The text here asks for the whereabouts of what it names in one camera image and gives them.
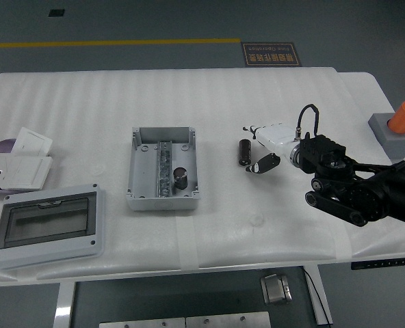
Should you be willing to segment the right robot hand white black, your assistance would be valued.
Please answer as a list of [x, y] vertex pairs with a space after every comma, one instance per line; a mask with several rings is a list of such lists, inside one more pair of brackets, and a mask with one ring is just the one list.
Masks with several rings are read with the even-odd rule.
[[251, 132], [253, 139], [270, 152], [256, 163], [247, 165], [247, 172], [263, 174], [274, 169], [280, 164], [280, 155], [294, 167], [299, 167], [300, 141], [296, 139], [293, 129], [280, 123], [263, 127], [243, 127], [243, 130]]

